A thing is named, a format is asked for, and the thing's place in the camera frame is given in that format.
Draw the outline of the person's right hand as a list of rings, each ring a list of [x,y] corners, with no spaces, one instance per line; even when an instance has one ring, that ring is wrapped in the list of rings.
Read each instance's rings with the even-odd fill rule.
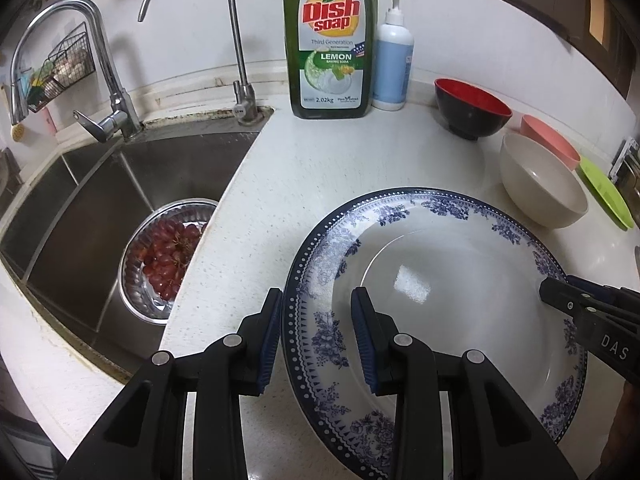
[[[639,478],[639,389],[625,382],[596,479]]]

